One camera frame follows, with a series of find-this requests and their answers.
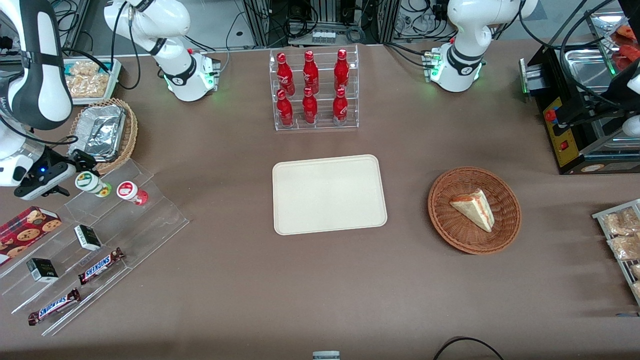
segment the coca-cola bottle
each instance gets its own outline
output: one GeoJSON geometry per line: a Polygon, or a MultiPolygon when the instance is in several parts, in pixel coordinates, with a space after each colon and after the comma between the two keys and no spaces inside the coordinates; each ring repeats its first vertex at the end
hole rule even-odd
{"type": "Polygon", "coordinates": [[[320,79],[318,76],[318,65],[314,61],[314,52],[305,51],[305,67],[302,69],[305,76],[305,86],[309,86],[314,94],[320,91],[320,79]]]}
{"type": "Polygon", "coordinates": [[[335,92],[333,100],[333,123],[336,126],[343,126],[347,122],[347,99],[344,97],[344,88],[340,87],[335,92]]]}
{"type": "Polygon", "coordinates": [[[305,109],[305,121],[313,125],[318,119],[318,101],[314,97],[311,86],[305,87],[305,98],[302,99],[302,107],[305,109]]]}
{"type": "Polygon", "coordinates": [[[284,89],[288,96],[292,96],[296,93],[296,87],[293,85],[293,71],[291,71],[291,67],[287,63],[287,57],[284,53],[278,53],[276,59],[278,60],[278,82],[280,83],[280,88],[284,89]]]}
{"type": "Polygon", "coordinates": [[[349,85],[349,64],[347,63],[347,51],[345,49],[338,50],[338,61],[335,62],[333,76],[335,77],[333,87],[336,91],[341,86],[347,88],[349,85]]]}
{"type": "Polygon", "coordinates": [[[278,89],[276,93],[278,96],[278,102],[276,107],[278,108],[278,115],[280,116],[280,122],[284,127],[293,126],[293,108],[291,102],[287,99],[287,94],[282,89],[278,89]]]}

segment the acrylic display stand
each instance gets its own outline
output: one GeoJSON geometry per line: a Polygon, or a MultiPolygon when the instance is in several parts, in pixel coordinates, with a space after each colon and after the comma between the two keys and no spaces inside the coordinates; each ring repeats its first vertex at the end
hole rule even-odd
{"type": "Polygon", "coordinates": [[[273,118],[276,130],[293,131],[293,130],[317,130],[317,129],[344,129],[358,127],[360,125],[358,99],[360,97],[359,78],[358,78],[358,47],[315,47],[314,59],[318,65],[320,78],[320,91],[315,95],[318,102],[318,120],[315,124],[307,124],[303,117],[302,99],[304,98],[305,81],[302,69],[305,66],[305,55],[303,51],[297,49],[282,49],[271,51],[269,57],[269,77],[271,79],[271,99],[273,101],[273,118]],[[333,100],[335,99],[335,88],[333,87],[333,68],[338,58],[338,50],[345,49],[347,51],[347,62],[349,63],[349,85],[346,88],[345,97],[349,106],[347,107],[347,121],[343,126],[336,126],[333,123],[333,100]],[[292,127],[284,127],[278,116],[278,108],[276,102],[278,98],[276,91],[280,88],[278,82],[278,62],[275,60],[278,53],[287,55],[287,63],[293,71],[293,83],[296,86],[296,93],[289,97],[293,106],[292,127]]]}
{"type": "Polygon", "coordinates": [[[53,234],[0,268],[3,301],[12,314],[24,319],[24,326],[29,326],[30,313],[77,288],[82,298],[80,303],[69,305],[32,326],[43,336],[56,334],[189,223],[151,177],[152,174],[135,161],[128,160],[101,178],[112,185],[111,194],[99,198],[81,192],[56,210],[63,224],[53,234]],[[137,206],[116,195],[116,187],[125,180],[133,181],[149,194],[146,204],[137,206]],[[100,250],[92,252],[80,246],[74,232],[78,224],[93,228],[102,243],[100,250]],[[117,247],[126,257],[81,286],[78,275],[117,247]],[[34,281],[26,265],[30,258],[51,260],[59,279],[50,284],[34,281]]]}

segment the brown wicker basket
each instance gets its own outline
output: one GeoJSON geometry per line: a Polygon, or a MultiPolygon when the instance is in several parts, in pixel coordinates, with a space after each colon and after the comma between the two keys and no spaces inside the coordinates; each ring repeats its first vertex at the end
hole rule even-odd
{"type": "Polygon", "coordinates": [[[504,250],[518,235],[522,214],[511,188],[495,174],[477,167],[459,167],[440,175],[429,191],[431,222],[448,243],[470,254],[504,250]],[[487,233],[449,204],[451,198],[482,189],[495,224],[487,233]]]}
{"type": "MultiPolygon", "coordinates": [[[[100,172],[100,174],[104,175],[109,171],[119,168],[122,164],[125,163],[133,153],[133,149],[136,146],[136,137],[138,135],[138,120],[136,119],[136,114],[133,113],[129,105],[120,100],[120,99],[107,99],[99,102],[95,102],[93,104],[88,105],[87,107],[92,106],[107,106],[107,105],[118,105],[127,110],[127,118],[124,122],[124,129],[122,129],[122,139],[120,141],[120,148],[118,149],[118,158],[111,163],[98,163],[96,169],[100,172]]],[[[82,112],[80,111],[74,120],[74,123],[71,125],[70,135],[73,135],[76,131],[76,126],[78,125],[78,119],[80,119],[80,115],[82,112]]]]}

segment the white robotic arm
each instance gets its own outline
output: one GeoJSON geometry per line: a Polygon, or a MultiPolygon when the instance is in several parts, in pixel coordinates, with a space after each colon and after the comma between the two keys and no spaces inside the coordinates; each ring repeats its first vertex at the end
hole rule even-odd
{"type": "Polygon", "coordinates": [[[13,193],[25,200],[68,195],[58,184],[95,162],[69,160],[25,129],[54,129],[71,114],[56,16],[47,0],[0,0],[0,11],[18,31],[24,68],[0,78],[0,186],[17,186],[13,193]]]}
{"type": "Polygon", "coordinates": [[[458,28],[453,44],[432,50],[430,80],[445,90],[462,92],[471,87],[480,71],[482,58],[492,41],[488,25],[509,22],[518,15],[531,15],[538,0],[450,0],[449,20],[458,28]]]}
{"type": "Polygon", "coordinates": [[[169,90],[178,99],[195,101],[207,92],[217,90],[216,69],[220,68],[220,63],[213,63],[201,54],[191,54],[178,38],[189,32],[191,24],[183,4],[176,0],[108,2],[104,7],[104,18],[112,30],[123,6],[116,33],[132,38],[156,59],[169,90]]]}

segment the black machine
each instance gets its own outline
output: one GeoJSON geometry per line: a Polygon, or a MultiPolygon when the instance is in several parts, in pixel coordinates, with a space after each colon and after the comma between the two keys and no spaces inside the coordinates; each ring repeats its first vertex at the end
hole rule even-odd
{"type": "Polygon", "coordinates": [[[622,129],[627,119],[640,114],[640,95],[627,86],[640,75],[640,58],[619,61],[621,44],[639,54],[640,46],[616,32],[628,23],[640,35],[640,2],[620,0],[617,9],[604,6],[583,18],[596,40],[567,44],[576,24],[564,45],[543,46],[529,63],[520,62],[523,90],[535,97],[546,120],[561,174],[640,172],[640,137],[622,129]]]}

